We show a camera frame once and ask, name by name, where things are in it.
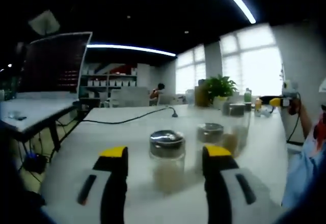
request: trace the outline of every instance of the metal jar lid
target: metal jar lid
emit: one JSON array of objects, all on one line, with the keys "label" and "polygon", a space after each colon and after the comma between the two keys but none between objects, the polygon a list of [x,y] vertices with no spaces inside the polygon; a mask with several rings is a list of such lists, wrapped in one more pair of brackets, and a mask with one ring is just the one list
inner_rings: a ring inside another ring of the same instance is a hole
[{"label": "metal jar lid", "polygon": [[202,143],[218,143],[224,133],[224,127],[216,123],[200,124],[197,128],[197,140]]},{"label": "metal jar lid", "polygon": [[150,136],[150,153],[161,158],[178,158],[185,152],[185,139],[172,130],[156,131]]},{"label": "metal jar lid", "polygon": [[230,104],[230,116],[243,117],[245,115],[244,103],[231,103]]}]

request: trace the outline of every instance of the shelf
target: shelf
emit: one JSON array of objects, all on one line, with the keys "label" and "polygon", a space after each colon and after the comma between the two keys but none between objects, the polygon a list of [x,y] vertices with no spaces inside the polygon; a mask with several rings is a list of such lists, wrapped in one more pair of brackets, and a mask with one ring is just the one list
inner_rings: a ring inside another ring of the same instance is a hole
[{"label": "shelf", "polygon": [[136,75],[119,75],[119,74],[110,74],[108,75],[109,77],[110,76],[115,76],[115,77],[137,77]]},{"label": "shelf", "polygon": [[114,76],[114,77],[137,77],[137,75],[120,75],[120,74],[106,74],[106,75],[81,75],[81,76]]},{"label": "shelf", "polygon": [[106,88],[106,86],[105,87],[103,87],[103,86],[79,86],[80,88]]},{"label": "shelf", "polygon": [[79,98],[79,99],[100,99],[100,98]]},{"label": "shelf", "polygon": [[107,76],[107,75],[96,75],[96,74],[94,74],[94,75],[81,75],[81,76]]}]

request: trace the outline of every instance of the window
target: window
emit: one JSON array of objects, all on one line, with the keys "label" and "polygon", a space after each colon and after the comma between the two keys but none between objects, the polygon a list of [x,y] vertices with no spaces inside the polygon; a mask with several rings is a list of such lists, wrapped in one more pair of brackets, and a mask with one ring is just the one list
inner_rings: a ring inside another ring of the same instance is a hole
[{"label": "window", "polygon": [[180,54],[176,60],[176,94],[184,94],[194,89],[198,81],[206,79],[204,46]]},{"label": "window", "polygon": [[280,95],[282,58],[268,25],[221,37],[223,75],[237,84],[240,94],[250,88],[254,96]]}]

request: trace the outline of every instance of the power cord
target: power cord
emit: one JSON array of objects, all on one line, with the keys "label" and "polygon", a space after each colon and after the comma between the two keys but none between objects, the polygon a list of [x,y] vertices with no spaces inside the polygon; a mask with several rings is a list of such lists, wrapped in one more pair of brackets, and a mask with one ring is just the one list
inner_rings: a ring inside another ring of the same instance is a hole
[{"label": "power cord", "polygon": [[[20,156],[20,161],[21,161],[21,167],[19,168],[19,170],[23,167],[24,161],[22,159],[22,155],[21,155],[21,150],[20,150],[20,146],[19,146],[19,141],[17,141],[18,143],[18,151],[19,151],[19,156]],[[26,154],[28,155],[28,152],[26,150],[25,144],[23,143],[23,147],[25,149]],[[31,173],[31,175],[39,182],[42,183],[32,172],[28,171],[29,173]]]},{"label": "power cord", "polygon": [[299,119],[300,119],[300,113],[301,113],[301,95],[300,95],[300,93],[297,93],[297,94],[299,96],[299,101],[300,101],[300,103],[299,103],[299,110],[297,112],[297,119],[296,119],[296,123],[295,123],[294,129],[293,129],[291,135],[289,136],[288,140],[286,141],[287,143],[290,141],[291,137],[293,136],[293,134],[294,134],[294,132],[296,130],[297,124],[299,123]]},{"label": "power cord", "polygon": [[41,145],[41,155],[43,155],[43,143],[42,143],[42,139],[41,139],[41,133],[39,132],[39,142]]},{"label": "power cord", "polygon": [[66,132],[65,126],[64,126],[60,121],[57,121],[57,122],[61,125],[63,131],[65,132],[65,135],[67,135],[67,132]]},{"label": "power cord", "polygon": [[140,119],[142,117],[145,117],[147,115],[150,115],[150,114],[153,114],[153,113],[162,111],[162,110],[166,110],[166,109],[172,109],[173,110],[172,117],[175,117],[175,118],[178,117],[178,114],[175,112],[175,109],[174,108],[172,108],[172,107],[165,107],[165,108],[161,108],[161,109],[158,109],[158,110],[154,110],[154,111],[148,112],[148,113],[146,113],[146,114],[144,114],[142,116],[138,116],[138,117],[135,117],[135,118],[132,118],[132,119],[128,119],[128,120],[125,120],[125,121],[120,121],[120,122],[104,122],[104,121],[92,121],[92,120],[83,120],[82,122],[95,122],[95,123],[99,123],[99,124],[117,125],[117,124],[122,124],[122,123],[129,122],[129,121],[134,121],[134,120]]}]

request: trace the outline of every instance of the person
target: person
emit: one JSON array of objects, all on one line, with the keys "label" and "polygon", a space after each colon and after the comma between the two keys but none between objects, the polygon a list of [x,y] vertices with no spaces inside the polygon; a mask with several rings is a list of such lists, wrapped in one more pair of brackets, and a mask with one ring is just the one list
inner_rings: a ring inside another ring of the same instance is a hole
[{"label": "person", "polygon": [[299,99],[293,100],[289,113],[298,114],[305,137],[302,151],[294,155],[289,164],[282,200],[283,207],[294,208],[308,186],[315,180],[320,172],[321,162],[326,157],[326,108],[322,106],[316,123],[312,123],[305,106]]},{"label": "person", "polygon": [[163,83],[159,83],[157,88],[153,89],[152,93],[149,95],[150,99],[158,99],[158,95],[164,92],[165,85]]}]

